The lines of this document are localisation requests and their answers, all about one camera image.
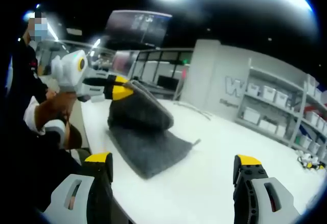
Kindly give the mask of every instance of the white sleeve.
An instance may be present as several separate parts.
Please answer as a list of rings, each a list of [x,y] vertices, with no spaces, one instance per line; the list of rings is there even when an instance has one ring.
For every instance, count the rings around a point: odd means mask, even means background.
[[[35,108],[39,106],[39,103],[33,96],[30,100],[29,106],[26,108],[25,113],[24,113],[24,121],[27,124],[27,126],[30,128],[31,131],[34,131],[38,133],[39,135],[44,135],[45,134],[45,128],[41,130],[37,130],[36,124],[35,124]]]

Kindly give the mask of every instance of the shelving unit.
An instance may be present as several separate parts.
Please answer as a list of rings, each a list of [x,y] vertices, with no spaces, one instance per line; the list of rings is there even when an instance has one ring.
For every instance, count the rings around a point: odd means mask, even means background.
[[[270,138],[272,138],[274,140],[278,140],[278,141],[282,142],[285,145],[288,145],[290,143],[289,140],[287,140],[287,139],[285,139],[283,137],[277,136],[276,134],[271,133],[269,131],[266,131],[266,130],[260,128],[259,126],[255,125],[255,124],[253,124],[253,123],[251,123],[249,121],[246,121],[244,119],[237,118],[236,119],[236,122],[239,123],[240,125],[243,125],[245,127],[248,127],[249,129],[252,129],[254,131],[257,131],[257,132],[260,132],[262,134],[265,134],[265,135],[267,135],[268,137],[270,137]]]
[[[311,124],[308,120],[306,120],[305,118],[302,118],[302,121],[304,123],[306,123],[307,125],[309,125],[311,128],[313,128],[313,130],[318,132],[322,138],[324,138],[325,140],[327,139],[327,136],[321,130],[319,130],[317,127],[315,127],[313,124]]]
[[[294,148],[296,150],[301,150],[305,153],[311,154],[314,157],[318,157],[319,161],[327,164],[327,160],[323,159],[322,157],[317,156],[316,154],[312,153],[308,149],[295,143],[295,138],[296,138],[297,134],[299,133],[301,123],[304,123],[304,124],[310,126],[313,129],[313,131],[319,135],[320,138],[323,138],[325,140],[324,144],[321,146],[324,146],[324,147],[327,146],[327,136],[325,134],[323,134],[323,131],[319,130],[317,127],[312,125],[303,116],[306,103],[309,103],[309,104],[312,104],[313,106],[315,106],[315,108],[317,110],[319,110],[326,117],[327,117],[327,107],[322,102],[317,101],[313,96],[307,94],[307,89],[304,89],[303,87],[300,87],[297,84],[294,84],[282,77],[279,77],[279,76],[275,75],[274,73],[270,73],[270,72],[265,71],[260,68],[250,67],[249,76],[246,81],[246,87],[247,87],[249,80],[253,79],[253,78],[255,80],[261,80],[263,82],[272,84],[276,89],[281,89],[281,90],[287,91],[289,94],[292,94],[292,98],[291,98],[292,106],[298,105],[297,106],[298,111],[292,111],[292,110],[287,109],[286,107],[281,107],[281,106],[275,104],[274,102],[266,100],[260,96],[252,95],[252,94],[248,93],[247,91],[245,91],[245,93],[242,97],[241,105],[239,106],[239,110],[237,113],[236,123],[243,125],[243,126],[249,128],[251,130],[254,130],[256,132],[259,132],[267,137],[270,137],[288,147]],[[273,134],[269,131],[266,131],[266,130],[260,128],[258,125],[255,125],[251,122],[244,120],[242,118],[242,108],[243,108],[242,105],[244,105],[244,103],[245,103],[244,101],[246,99],[255,99],[261,103],[268,104],[269,106],[277,108],[278,110],[283,111],[286,114],[288,114],[288,117],[286,119],[287,131],[290,128],[289,127],[290,123],[295,124],[292,127],[292,131],[289,130],[287,132],[289,139],[279,137],[276,134]]]
[[[293,115],[294,117],[299,118],[299,113],[294,112],[294,111],[291,111],[291,110],[289,110],[289,109],[287,109],[287,108],[283,108],[283,107],[281,107],[281,106],[278,106],[276,103],[273,103],[273,102],[271,102],[271,101],[269,101],[269,100],[267,100],[267,99],[264,99],[264,98],[262,98],[262,97],[260,97],[260,96],[252,95],[252,94],[248,93],[247,91],[244,93],[244,95],[245,95],[245,96],[248,96],[248,97],[251,97],[251,98],[253,98],[253,99],[257,99],[257,100],[259,100],[259,101],[262,101],[262,102],[264,102],[264,103],[266,103],[266,104],[269,104],[269,105],[271,105],[271,106],[273,106],[273,107],[276,107],[276,108],[278,108],[278,109],[280,109],[280,110],[282,110],[282,111],[284,111],[284,112],[286,112],[286,113],[288,113],[288,114],[291,114],[291,115]]]

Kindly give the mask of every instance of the gray fabric pad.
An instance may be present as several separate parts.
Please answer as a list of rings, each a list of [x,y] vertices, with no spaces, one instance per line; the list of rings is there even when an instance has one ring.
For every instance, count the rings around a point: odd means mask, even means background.
[[[148,179],[182,160],[192,144],[169,131],[135,130],[110,126],[116,148],[142,178]]]
[[[137,81],[125,86],[134,93],[111,102],[109,121],[134,129],[166,130],[173,126],[171,113],[145,87]]]

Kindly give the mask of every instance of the white storage box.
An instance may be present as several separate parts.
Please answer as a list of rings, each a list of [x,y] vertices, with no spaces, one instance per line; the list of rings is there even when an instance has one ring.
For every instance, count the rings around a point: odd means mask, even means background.
[[[325,157],[325,155],[326,155],[326,149],[323,146],[321,146],[318,149],[317,156],[321,157],[323,159]]]
[[[286,133],[286,125],[278,125],[276,130],[276,135],[284,137]]]
[[[287,99],[288,99],[288,95],[286,95],[280,91],[276,92],[275,103],[278,106],[281,106],[284,108],[286,106]]]
[[[318,119],[319,119],[319,115],[316,114],[315,112],[307,112],[306,113],[306,119],[313,125],[313,126],[317,126],[318,123]]]
[[[323,120],[322,117],[319,117],[318,123],[317,123],[317,128],[322,131],[324,128],[324,125],[325,125],[325,120]]]
[[[258,95],[259,85],[255,85],[254,83],[249,83],[247,86],[247,92],[251,95]]]
[[[318,152],[318,149],[320,148],[320,145],[317,142],[312,141],[308,147],[309,151],[316,154]]]
[[[311,144],[312,140],[308,136],[302,135],[300,138],[300,145],[303,146],[305,149],[308,149],[309,145]]]
[[[323,127],[322,133],[327,136],[327,121],[325,122],[325,126]]]
[[[276,129],[277,129],[277,126],[276,125],[274,125],[273,123],[269,123],[268,122],[268,128],[267,128],[267,130],[269,132],[275,134],[276,133]]]
[[[260,123],[259,123],[259,127],[264,129],[264,130],[268,130],[269,124],[270,123],[268,121],[265,121],[264,119],[261,119]]]
[[[246,107],[244,110],[243,119],[254,124],[258,124],[260,113],[252,108]]]
[[[316,88],[315,90],[315,99],[321,102],[321,91]]]
[[[316,89],[316,79],[308,74],[307,93],[314,97]]]
[[[269,86],[264,85],[262,92],[261,92],[261,97],[264,99],[267,99],[271,102],[274,101],[276,95],[276,90],[274,88],[271,88]]]

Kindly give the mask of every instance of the white tabletop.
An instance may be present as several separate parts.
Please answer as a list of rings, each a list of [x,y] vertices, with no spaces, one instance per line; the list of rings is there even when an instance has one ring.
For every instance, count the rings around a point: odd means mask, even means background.
[[[113,196],[136,224],[233,223],[233,162],[237,154],[261,161],[294,196],[303,214],[323,183],[324,170],[303,169],[294,150],[231,121],[203,115],[171,101],[159,100],[174,116],[169,130],[194,143],[180,162],[144,180],[124,161],[108,136],[110,101],[82,103],[86,136],[93,154],[113,155]]]

